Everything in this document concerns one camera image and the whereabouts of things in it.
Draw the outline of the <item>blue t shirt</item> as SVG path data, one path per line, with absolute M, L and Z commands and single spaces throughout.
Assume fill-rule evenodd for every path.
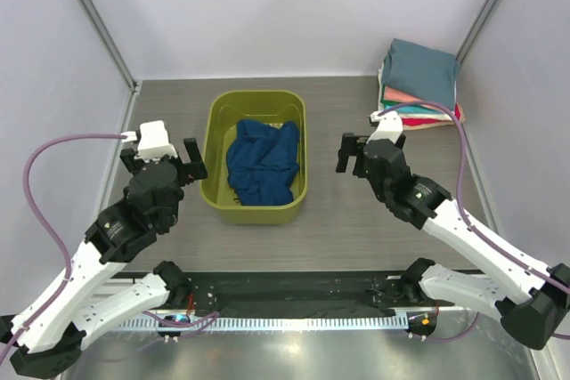
M 226 153 L 228 184 L 243 206 L 286 206 L 294 201 L 291 185 L 299 172 L 300 134 L 288 121 L 277 128 L 253 119 L 236 125 Z

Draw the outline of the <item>olive green plastic basket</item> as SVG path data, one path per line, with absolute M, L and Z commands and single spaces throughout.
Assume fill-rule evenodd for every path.
M 284 224 L 308 190 L 305 102 L 289 91 L 224 93 L 210 107 L 200 194 L 231 224 Z

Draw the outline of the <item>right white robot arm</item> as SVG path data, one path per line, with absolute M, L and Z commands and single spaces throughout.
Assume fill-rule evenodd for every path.
M 389 212 L 440 239 L 484 276 L 420 258 L 402 276 L 403 298 L 414 305 L 433 300 L 464 306 L 497 320 L 520 344 L 543 349 L 569 312 L 568 266 L 550 267 L 518 250 L 465 211 L 444 187 L 412 173 L 404 142 L 404 135 L 390 141 L 345 133 L 336 170 L 345 172 L 349 158 L 354 158 L 354 176 L 369 183 Z

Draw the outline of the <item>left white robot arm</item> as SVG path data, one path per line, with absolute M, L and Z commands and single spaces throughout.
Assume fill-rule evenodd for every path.
M 20 376 L 51 379 L 70 368 L 99 336 L 155 307 L 182 307 L 192 284 L 173 262 L 162 262 L 127 291 L 98 304 L 90 298 L 178 220 L 183 188 L 204 180 L 207 169 L 197 142 L 183 142 L 184 163 L 176 152 L 138 158 L 128 148 L 120 159 L 132 175 L 118 202 L 102 210 L 74 255 L 64 250 L 64 270 L 27 309 L 1 318 L 1 352 Z

